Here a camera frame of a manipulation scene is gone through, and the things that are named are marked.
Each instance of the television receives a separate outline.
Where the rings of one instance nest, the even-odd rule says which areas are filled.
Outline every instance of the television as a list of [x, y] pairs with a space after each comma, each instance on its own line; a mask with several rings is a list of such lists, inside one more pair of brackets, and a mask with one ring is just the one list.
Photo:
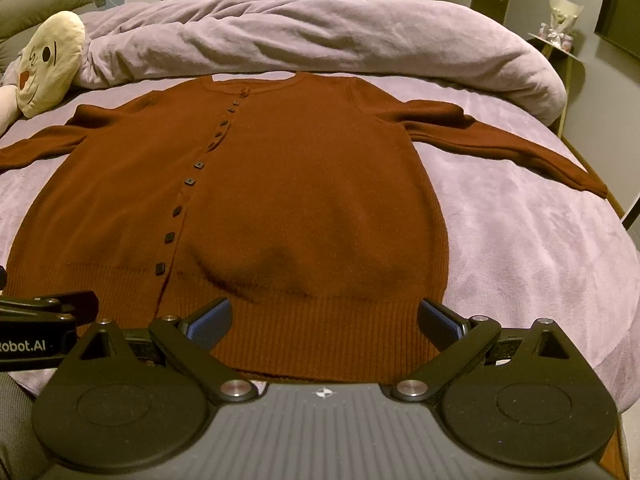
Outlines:
[[640, 0], [602, 0], [595, 33], [640, 59]]

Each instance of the neckline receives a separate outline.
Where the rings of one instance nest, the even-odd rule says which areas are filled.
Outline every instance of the neckline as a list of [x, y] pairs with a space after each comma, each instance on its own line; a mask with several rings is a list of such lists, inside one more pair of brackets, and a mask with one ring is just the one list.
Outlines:
[[292, 77], [287, 77], [286, 79], [242, 78], [227, 79], [226, 81], [213, 81], [211, 76], [207, 75], [200, 78], [200, 80], [207, 90], [225, 94], [239, 94], [242, 91], [249, 90], [252, 94], [255, 94], [291, 86], [302, 81], [307, 75], [309, 75], [308, 72], [296, 72]]

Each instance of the plush toy nose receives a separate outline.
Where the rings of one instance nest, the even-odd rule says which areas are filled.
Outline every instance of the plush toy nose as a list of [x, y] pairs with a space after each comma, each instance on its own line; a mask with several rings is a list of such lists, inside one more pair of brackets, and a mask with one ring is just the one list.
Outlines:
[[29, 78], [29, 76], [30, 74], [28, 70], [25, 70], [20, 74], [20, 90], [24, 88], [24, 84], [27, 82], [27, 79]]

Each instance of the cardigan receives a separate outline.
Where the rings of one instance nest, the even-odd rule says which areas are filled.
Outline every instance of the cardigan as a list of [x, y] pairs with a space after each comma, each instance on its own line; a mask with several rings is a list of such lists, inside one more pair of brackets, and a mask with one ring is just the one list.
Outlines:
[[70, 153], [21, 224], [5, 293], [91, 289], [121, 328], [226, 296], [234, 321], [213, 355], [227, 365], [391, 383], [425, 361], [417, 305], [447, 285], [447, 230], [412, 141], [607, 193], [454, 104], [401, 102], [357, 77], [206, 76], [79, 105], [0, 150], [0, 171]]

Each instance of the plush toy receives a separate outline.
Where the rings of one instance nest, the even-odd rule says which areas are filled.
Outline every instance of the plush toy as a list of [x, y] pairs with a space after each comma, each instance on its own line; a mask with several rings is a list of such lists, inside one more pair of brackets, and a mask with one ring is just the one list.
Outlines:
[[45, 20], [22, 50], [18, 81], [0, 88], [0, 136], [22, 112], [28, 119], [62, 99], [80, 68], [84, 23], [62, 10]]

